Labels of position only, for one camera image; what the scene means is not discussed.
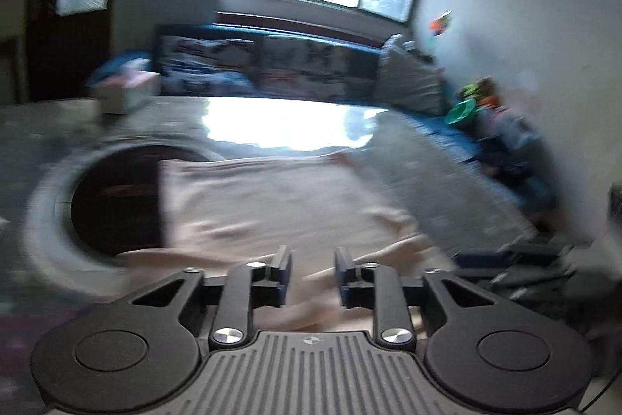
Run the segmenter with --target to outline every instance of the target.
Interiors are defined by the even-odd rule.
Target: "beige cloth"
[[[260,259],[281,245],[292,251],[285,309],[255,312],[258,328],[334,327],[361,312],[341,308],[334,251],[349,248],[357,264],[379,262],[401,274],[449,260],[359,176],[344,153],[309,158],[254,158],[161,163],[161,211],[166,248],[122,254],[131,266],[197,266],[208,275]]]

